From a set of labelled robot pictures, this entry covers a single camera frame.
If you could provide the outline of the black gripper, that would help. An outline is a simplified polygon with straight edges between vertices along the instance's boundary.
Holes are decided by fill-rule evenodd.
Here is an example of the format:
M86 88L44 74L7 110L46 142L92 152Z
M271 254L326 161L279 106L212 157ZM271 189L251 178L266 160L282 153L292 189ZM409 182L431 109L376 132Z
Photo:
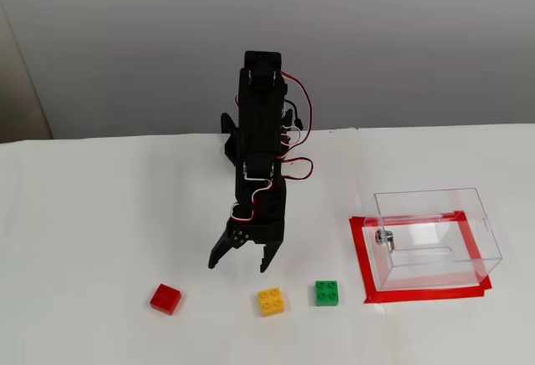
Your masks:
M244 175L237 185L232 218L211 249L208 268L213 269L232 248L238 249L247 241L253 241L263 245L260 272L264 273L283 243L286 198L286 182L282 177Z

